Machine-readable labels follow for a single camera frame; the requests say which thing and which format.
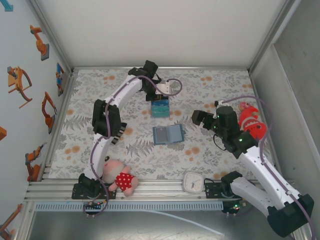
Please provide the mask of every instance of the table surface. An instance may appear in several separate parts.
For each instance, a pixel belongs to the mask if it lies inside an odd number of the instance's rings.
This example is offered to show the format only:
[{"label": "table surface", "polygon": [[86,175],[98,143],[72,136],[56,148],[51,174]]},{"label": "table surface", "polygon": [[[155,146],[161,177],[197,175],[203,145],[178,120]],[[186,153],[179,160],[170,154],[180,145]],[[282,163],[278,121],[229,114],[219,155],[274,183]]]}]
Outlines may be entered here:
[{"label": "table surface", "polygon": [[[220,179],[232,171],[255,179],[242,162],[214,145],[212,131],[194,125],[191,120],[194,110],[213,113],[215,100],[254,96],[248,72],[159,69],[157,73],[164,80],[177,78],[183,83],[182,92],[170,97],[170,117],[151,117],[150,102],[145,101],[145,93],[135,94],[120,111],[121,121],[127,123],[127,128],[117,144],[110,146],[107,155],[130,166],[130,173],[139,179],[181,180],[186,172]],[[49,178],[77,179],[83,172],[93,147],[94,102],[111,95],[127,74],[128,69],[84,69],[78,72]],[[179,89],[177,82],[171,82],[170,86],[173,91]],[[256,101],[245,100],[257,106]],[[231,103],[238,116],[240,102]],[[185,141],[154,145],[153,127],[174,124],[183,125]],[[264,153],[272,162],[270,149],[266,143]]]}]

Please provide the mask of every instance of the white cable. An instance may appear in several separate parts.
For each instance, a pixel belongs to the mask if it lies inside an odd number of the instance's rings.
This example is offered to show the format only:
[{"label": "white cable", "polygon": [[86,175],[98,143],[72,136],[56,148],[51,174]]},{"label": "white cable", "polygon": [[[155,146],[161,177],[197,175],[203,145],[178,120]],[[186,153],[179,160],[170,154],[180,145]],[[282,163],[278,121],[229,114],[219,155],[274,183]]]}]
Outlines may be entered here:
[{"label": "white cable", "polygon": [[200,223],[197,223],[195,221],[191,221],[191,220],[188,220],[188,219],[185,219],[185,218],[182,218],[182,217],[179,217],[179,216],[176,216],[176,215],[172,215],[172,214],[169,214],[169,213],[166,213],[166,212],[162,212],[162,211],[153,211],[153,210],[141,210],[142,212],[147,212],[147,213],[153,213],[153,214],[161,214],[161,215],[165,215],[165,216],[168,216],[168,217],[171,217],[171,218],[174,218],[174,219],[179,219],[179,220],[182,220],[184,222],[187,222],[187,223],[190,223],[190,224],[193,224],[193,225],[196,225],[200,228],[203,228],[203,229],[206,229],[214,234],[217,234],[217,235],[221,235],[221,236],[225,236],[223,233],[221,232],[218,232],[216,230],[213,230],[207,226],[204,226]]}]

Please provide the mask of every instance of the white clock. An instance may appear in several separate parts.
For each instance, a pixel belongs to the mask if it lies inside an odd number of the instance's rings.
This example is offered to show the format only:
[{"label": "white clock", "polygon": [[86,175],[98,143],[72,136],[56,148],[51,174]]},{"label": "white clock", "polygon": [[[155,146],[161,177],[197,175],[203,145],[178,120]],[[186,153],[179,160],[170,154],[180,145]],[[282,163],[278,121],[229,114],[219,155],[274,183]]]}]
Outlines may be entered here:
[{"label": "white clock", "polygon": [[183,176],[182,189],[190,194],[199,194],[204,188],[204,177],[196,172],[187,172]]}]

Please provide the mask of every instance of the black cable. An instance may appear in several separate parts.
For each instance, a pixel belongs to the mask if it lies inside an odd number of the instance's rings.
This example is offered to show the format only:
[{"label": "black cable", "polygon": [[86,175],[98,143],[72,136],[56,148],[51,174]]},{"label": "black cable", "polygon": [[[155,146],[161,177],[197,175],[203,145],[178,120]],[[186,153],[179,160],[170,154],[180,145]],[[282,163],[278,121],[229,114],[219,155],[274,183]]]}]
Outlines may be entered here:
[{"label": "black cable", "polygon": [[216,144],[216,136],[217,136],[217,134],[214,134],[214,135],[213,135],[213,142],[214,142],[214,144],[215,144],[219,149],[221,149],[222,151],[227,150],[226,148],[222,149],[221,147],[219,147],[219,146]]}]

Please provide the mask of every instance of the red plush toy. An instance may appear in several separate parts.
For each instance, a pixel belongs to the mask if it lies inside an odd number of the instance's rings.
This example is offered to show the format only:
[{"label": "red plush toy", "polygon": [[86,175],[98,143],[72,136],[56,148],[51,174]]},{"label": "red plush toy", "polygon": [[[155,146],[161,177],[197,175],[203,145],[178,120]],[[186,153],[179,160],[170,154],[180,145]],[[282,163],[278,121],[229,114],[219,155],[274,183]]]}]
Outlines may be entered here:
[{"label": "red plush toy", "polygon": [[242,111],[239,118],[240,129],[249,132],[255,140],[261,140],[267,132],[267,126],[258,121],[259,110],[247,102],[241,102],[239,109]]}]

